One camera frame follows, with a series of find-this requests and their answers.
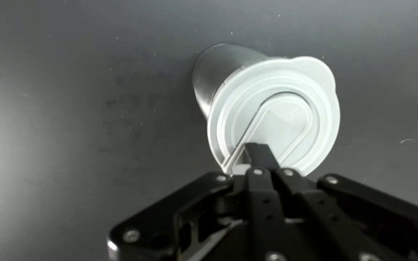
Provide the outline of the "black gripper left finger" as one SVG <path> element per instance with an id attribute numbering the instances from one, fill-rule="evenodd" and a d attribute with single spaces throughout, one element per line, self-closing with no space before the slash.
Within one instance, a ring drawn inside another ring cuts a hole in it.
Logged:
<path id="1" fill-rule="evenodd" d="M 251 164 L 246 153 L 234 155 L 228 162 L 228 172 L 231 175 L 244 175 L 250 166 Z"/>

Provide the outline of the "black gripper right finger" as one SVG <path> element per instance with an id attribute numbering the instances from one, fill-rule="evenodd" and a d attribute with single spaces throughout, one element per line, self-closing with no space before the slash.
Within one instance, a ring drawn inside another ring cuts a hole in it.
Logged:
<path id="1" fill-rule="evenodd" d="M 251 165 L 263 166 L 269 171 L 279 169 L 279 162 L 266 143 L 247 143 L 244 155 Z"/>

